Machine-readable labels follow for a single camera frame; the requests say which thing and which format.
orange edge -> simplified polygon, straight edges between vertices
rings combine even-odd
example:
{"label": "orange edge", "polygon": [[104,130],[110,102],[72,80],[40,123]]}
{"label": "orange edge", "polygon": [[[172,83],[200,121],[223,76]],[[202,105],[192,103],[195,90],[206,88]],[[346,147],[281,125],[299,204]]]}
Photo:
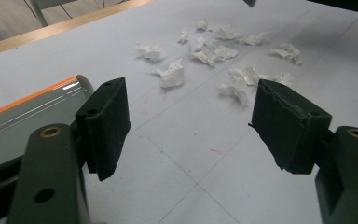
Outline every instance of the orange edge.
{"label": "orange edge", "polygon": [[13,108],[13,107],[15,107],[17,105],[20,105],[20,104],[23,104],[23,103],[25,103],[27,101],[30,101],[30,100],[32,100],[32,99],[34,99],[34,98],[36,98],[36,97],[48,92],[48,91],[53,91],[55,89],[58,89],[59,87],[64,86],[64,85],[66,85],[66,84],[68,84],[70,82],[73,82],[75,80],[76,80],[76,77],[69,77],[66,80],[63,80],[63,81],[61,81],[59,83],[56,83],[56,84],[54,84],[54,85],[52,85],[50,87],[47,87],[47,88],[45,88],[45,89],[43,89],[41,91],[34,92],[34,93],[32,93],[32,94],[30,94],[28,96],[25,96],[24,98],[21,98],[18,101],[15,101],[15,102],[13,102],[11,104],[8,104],[8,105],[5,105],[5,106],[1,107],[0,108],[0,113],[5,112],[5,111],[9,110],[10,108]]}

table surface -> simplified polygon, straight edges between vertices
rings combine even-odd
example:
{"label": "table surface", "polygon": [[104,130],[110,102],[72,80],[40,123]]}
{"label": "table surface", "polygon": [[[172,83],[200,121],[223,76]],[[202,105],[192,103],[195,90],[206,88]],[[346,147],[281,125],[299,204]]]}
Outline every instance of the table surface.
{"label": "table surface", "polygon": [[[240,45],[196,31],[202,19],[215,31],[271,33],[261,46]],[[192,46],[203,36],[209,47],[239,55],[215,68],[189,59],[188,44],[177,43],[184,27]],[[269,55],[282,43],[301,50],[301,66]],[[138,44],[160,44],[160,60],[142,58]],[[185,84],[162,89],[151,72],[179,58]],[[247,89],[248,105],[218,93],[229,69],[248,66],[271,77],[289,72],[295,91],[333,115],[332,131],[358,127],[358,13],[298,0],[260,0],[254,8],[241,0],[157,0],[3,51],[0,107],[77,74],[94,87],[126,78],[131,131],[117,171],[102,183],[85,172],[93,222],[321,223],[317,168],[281,171],[247,126],[256,88]]]}

tissue piece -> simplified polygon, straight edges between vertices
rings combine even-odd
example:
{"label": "tissue piece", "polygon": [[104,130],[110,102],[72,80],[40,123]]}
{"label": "tissue piece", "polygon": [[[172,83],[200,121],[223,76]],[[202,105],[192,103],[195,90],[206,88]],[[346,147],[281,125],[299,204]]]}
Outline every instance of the tissue piece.
{"label": "tissue piece", "polygon": [[217,56],[210,52],[205,46],[201,46],[200,51],[193,52],[191,46],[188,45],[188,52],[190,54],[190,59],[199,59],[203,63],[206,63],[212,67],[215,66],[215,60]]}
{"label": "tissue piece", "polygon": [[216,31],[217,38],[223,40],[235,39],[239,36],[238,30],[233,26],[229,26],[226,29],[219,29]]}
{"label": "tissue piece", "polygon": [[179,34],[179,41],[178,43],[185,43],[188,40],[188,30],[187,28],[183,28]]}
{"label": "tissue piece", "polygon": [[232,76],[243,77],[248,86],[257,86],[260,79],[270,79],[267,76],[258,74],[253,67],[233,68],[229,70]]}
{"label": "tissue piece", "polygon": [[276,49],[271,49],[271,53],[278,54],[285,59],[293,60],[297,65],[301,65],[300,50],[291,44],[281,44]]}
{"label": "tissue piece", "polygon": [[201,50],[201,47],[206,45],[205,43],[205,39],[203,37],[199,37],[197,39],[197,47],[196,47],[196,51],[200,51]]}
{"label": "tissue piece", "polygon": [[170,66],[166,71],[156,69],[156,74],[161,75],[161,81],[159,82],[159,86],[161,86],[162,88],[182,85],[185,81],[182,59],[170,63]]}
{"label": "tissue piece", "polygon": [[274,81],[279,82],[285,86],[293,85],[294,78],[290,76],[290,73],[283,73],[283,76],[277,76],[274,78]]}
{"label": "tissue piece", "polygon": [[136,48],[139,50],[139,52],[144,55],[144,57],[150,61],[154,61],[159,57],[159,54],[161,53],[161,47],[159,45],[155,46],[144,46],[144,45],[138,45]]}
{"label": "tissue piece", "polygon": [[235,58],[238,55],[238,51],[236,49],[226,48],[225,46],[217,47],[214,50],[214,53],[222,60]]}
{"label": "tissue piece", "polygon": [[212,31],[209,26],[209,22],[206,19],[204,19],[203,21],[197,21],[196,27],[197,30]]}
{"label": "tissue piece", "polygon": [[225,96],[237,96],[243,105],[247,105],[248,95],[246,94],[246,82],[242,76],[235,73],[229,73],[229,79],[227,83],[222,83],[218,89],[221,95]]}
{"label": "tissue piece", "polygon": [[253,46],[259,45],[266,38],[266,34],[269,34],[269,32],[261,32],[258,35],[248,35],[238,40],[238,42],[240,44],[247,44]]}

white tabletop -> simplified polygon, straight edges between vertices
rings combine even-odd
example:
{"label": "white tabletop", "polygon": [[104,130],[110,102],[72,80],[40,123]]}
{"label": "white tabletop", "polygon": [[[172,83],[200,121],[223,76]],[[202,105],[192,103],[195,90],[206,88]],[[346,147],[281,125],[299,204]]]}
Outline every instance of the white tabletop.
{"label": "white tabletop", "polygon": [[[261,46],[216,40],[198,32],[207,19],[217,30],[233,25],[242,35],[271,31]],[[190,60],[177,44],[182,28],[195,46],[240,51],[215,68]],[[303,65],[270,56],[291,43]],[[160,44],[151,63],[135,45]],[[164,90],[156,67],[183,59],[186,83]],[[333,115],[331,130],[358,127],[358,13],[301,0],[158,0],[66,33],[0,53],[0,106],[81,74],[94,87],[127,79],[131,132],[116,173],[103,183],[86,172],[93,222],[107,223],[321,223],[311,175],[276,166],[251,120],[256,88],[247,106],[218,94],[230,68],[254,67],[268,76],[289,72],[292,88]]]}

pink mark on table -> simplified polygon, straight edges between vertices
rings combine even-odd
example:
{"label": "pink mark on table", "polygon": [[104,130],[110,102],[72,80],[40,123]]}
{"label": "pink mark on table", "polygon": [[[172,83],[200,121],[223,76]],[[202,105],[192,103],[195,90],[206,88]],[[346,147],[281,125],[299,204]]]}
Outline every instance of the pink mark on table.
{"label": "pink mark on table", "polygon": [[219,154],[219,155],[223,155],[223,154],[224,154],[224,152],[221,151],[221,150],[217,150],[217,149],[213,149],[213,148],[209,148],[209,150],[210,150],[211,152],[216,153],[216,154]]}

